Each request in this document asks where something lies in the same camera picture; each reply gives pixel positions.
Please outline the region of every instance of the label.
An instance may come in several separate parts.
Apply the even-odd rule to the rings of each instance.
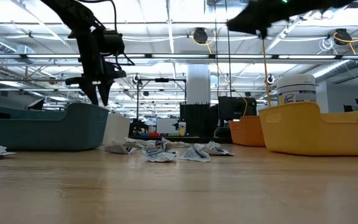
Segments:
[[[316,102],[316,92],[311,90],[288,91],[280,93],[278,96],[279,105],[304,101]]]

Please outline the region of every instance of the wooden table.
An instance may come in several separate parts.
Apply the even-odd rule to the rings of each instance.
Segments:
[[[358,157],[226,147],[209,163],[20,152],[0,161],[0,224],[358,224]]]

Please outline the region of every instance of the ceiling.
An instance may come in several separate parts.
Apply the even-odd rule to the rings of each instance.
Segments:
[[[0,40],[7,45],[25,45],[37,54],[77,54],[78,48],[75,40],[68,40],[70,29],[65,26],[60,18],[40,0],[0,0]],[[228,10],[223,5],[224,1],[218,1],[216,12],[213,6],[208,6],[204,0],[115,0],[117,7],[117,29],[123,34],[126,45],[126,54],[209,54],[205,45],[197,45],[188,37],[196,27],[204,27],[209,35],[211,50],[214,54],[261,54],[262,41],[252,35],[236,32],[228,32],[225,21],[236,16],[246,4],[241,0],[227,0]],[[108,28],[114,29],[114,13],[110,2],[97,4],[84,4],[89,7],[95,16]],[[358,39],[358,9],[335,9],[323,15],[313,12],[306,20],[291,26],[287,21],[274,24],[268,31],[269,38],[265,41],[269,48],[268,54],[351,54],[348,45],[329,45],[324,38],[328,33],[333,34],[337,28],[346,28],[353,39]],[[282,35],[278,41],[274,38]],[[119,79],[113,85],[117,89],[131,89],[132,76],[140,75],[142,78],[186,78],[188,63],[196,63],[191,60],[152,60],[136,59],[135,67],[123,67],[129,74],[127,79]],[[39,62],[50,62],[48,59]],[[30,65],[28,73],[34,73],[32,78],[68,78],[81,75],[80,65],[64,66],[64,63],[75,64],[75,60],[58,61],[62,66],[35,66]],[[8,64],[6,69],[25,74],[25,66],[15,65],[15,61],[0,60],[0,65]],[[212,76],[217,75],[217,66],[214,61],[203,62],[210,67]],[[307,73],[312,68],[321,65],[320,62],[296,61],[268,63],[267,70],[276,77],[282,75],[296,75]],[[264,88],[264,65],[262,61],[244,63],[239,60],[229,64],[227,61],[219,62],[219,68],[223,73],[231,73],[232,85],[240,90],[259,90]],[[220,76],[220,88],[227,88],[227,81]],[[44,83],[45,88],[66,88],[63,83],[50,85]],[[177,89],[173,93],[150,93],[148,99],[182,99],[183,92],[175,83],[150,83],[147,88]],[[132,93],[112,93],[111,105],[127,103],[125,108],[131,108],[134,100]],[[169,102],[165,105],[168,113],[177,113],[177,106]]]

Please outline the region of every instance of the orange bin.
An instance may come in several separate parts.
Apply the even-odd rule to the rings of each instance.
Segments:
[[[240,121],[229,121],[229,126],[234,144],[265,147],[259,116],[243,116]]]

